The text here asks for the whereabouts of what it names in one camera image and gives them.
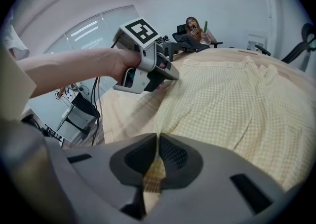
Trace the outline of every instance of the white sleeve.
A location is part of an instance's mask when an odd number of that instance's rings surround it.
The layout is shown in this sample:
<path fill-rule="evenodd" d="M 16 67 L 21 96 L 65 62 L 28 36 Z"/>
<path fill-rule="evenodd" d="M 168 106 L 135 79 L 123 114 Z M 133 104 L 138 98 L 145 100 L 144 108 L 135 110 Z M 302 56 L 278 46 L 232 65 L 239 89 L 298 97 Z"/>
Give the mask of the white sleeve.
<path fill-rule="evenodd" d="M 2 25 L 1 39 L 4 47 L 7 50 L 12 49 L 15 58 L 17 60 L 21 60 L 28 57 L 30 51 L 21 41 L 20 37 L 17 35 L 12 23 L 13 12 L 12 10 L 10 10 Z"/>

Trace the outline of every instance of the ceiling light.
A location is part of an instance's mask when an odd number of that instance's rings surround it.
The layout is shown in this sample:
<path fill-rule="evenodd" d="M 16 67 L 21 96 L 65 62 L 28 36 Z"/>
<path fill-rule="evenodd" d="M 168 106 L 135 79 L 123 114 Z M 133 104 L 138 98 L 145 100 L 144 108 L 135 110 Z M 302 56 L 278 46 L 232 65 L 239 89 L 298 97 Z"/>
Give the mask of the ceiling light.
<path fill-rule="evenodd" d="M 94 40 L 94 41 L 92 41 L 92 42 L 86 44 L 85 46 L 81 47 L 81 49 L 88 48 L 89 46 L 92 46 L 93 44 L 95 44 L 95 43 L 97 43 L 97 42 L 100 42 L 100 41 L 102 41 L 102 40 L 103 40 L 103 38 L 99 38 L 99 39 L 97 39 L 97 40 Z"/>
<path fill-rule="evenodd" d="M 98 21 L 91 22 L 90 24 L 86 25 L 86 26 L 83 27 L 82 29 L 79 29 L 77 32 L 74 32 L 73 34 L 71 34 L 71 37 L 73 37 L 73 36 L 79 34 L 82 30 L 85 30 L 85 29 L 87 29 L 88 27 L 91 27 L 92 25 L 97 24 L 97 23 L 98 23 Z"/>
<path fill-rule="evenodd" d="M 98 44 L 99 44 L 99 42 L 96 43 L 96 44 L 94 44 L 94 45 L 92 45 L 91 47 L 89 47 L 89 49 L 93 48 L 94 46 L 96 46 L 96 45 L 98 45 Z"/>
<path fill-rule="evenodd" d="M 88 33 L 91 33 L 92 31 L 95 31 L 95 30 L 98 29 L 98 28 L 99 28 L 99 27 L 95 27 L 95 28 L 93 28 L 93 29 L 90 29 L 89 31 L 83 33 L 81 36 L 77 37 L 77 38 L 75 39 L 75 41 L 78 41 L 80 38 L 84 37 L 84 36 L 87 35 Z"/>

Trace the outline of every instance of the plaid cloth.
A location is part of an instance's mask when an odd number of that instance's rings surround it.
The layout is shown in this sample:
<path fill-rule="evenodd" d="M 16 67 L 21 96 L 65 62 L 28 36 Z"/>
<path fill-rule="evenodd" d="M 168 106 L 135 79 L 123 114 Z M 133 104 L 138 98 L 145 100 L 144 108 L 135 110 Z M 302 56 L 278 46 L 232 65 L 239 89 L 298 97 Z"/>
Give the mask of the plaid cloth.
<path fill-rule="evenodd" d="M 221 146 L 244 157 L 284 190 L 301 182 L 314 160 L 315 104 L 270 65 L 185 60 L 155 117 L 156 132 Z M 145 189 L 160 192 L 163 163 Z"/>

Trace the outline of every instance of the black and white fiducial marker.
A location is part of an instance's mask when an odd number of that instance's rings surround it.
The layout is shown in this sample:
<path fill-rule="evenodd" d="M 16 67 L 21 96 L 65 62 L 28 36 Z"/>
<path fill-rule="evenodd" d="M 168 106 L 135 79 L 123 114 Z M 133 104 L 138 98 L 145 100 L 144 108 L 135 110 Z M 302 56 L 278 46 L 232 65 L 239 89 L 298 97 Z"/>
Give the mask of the black and white fiducial marker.
<path fill-rule="evenodd" d="M 140 53 L 138 67 L 125 72 L 122 83 L 114 90 L 140 94 L 154 91 L 165 79 L 178 80 L 178 70 L 164 56 L 163 48 L 156 43 L 160 34 L 144 18 L 137 18 L 121 25 L 114 37 L 118 48 Z"/>

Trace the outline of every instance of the wall outlet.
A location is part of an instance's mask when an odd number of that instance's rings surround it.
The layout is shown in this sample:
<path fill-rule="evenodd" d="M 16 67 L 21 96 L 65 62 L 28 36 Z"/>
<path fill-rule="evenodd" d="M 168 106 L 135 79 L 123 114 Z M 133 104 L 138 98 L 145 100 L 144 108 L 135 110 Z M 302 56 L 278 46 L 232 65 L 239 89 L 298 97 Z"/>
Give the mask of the wall outlet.
<path fill-rule="evenodd" d="M 257 35 L 248 35 L 247 50 L 259 51 L 259 49 L 255 47 L 255 45 L 259 45 L 265 48 L 266 39 L 264 37 L 257 36 Z"/>
<path fill-rule="evenodd" d="M 67 114 L 69 114 L 69 112 L 70 112 L 70 108 L 68 108 L 61 117 L 64 119 L 67 116 Z"/>

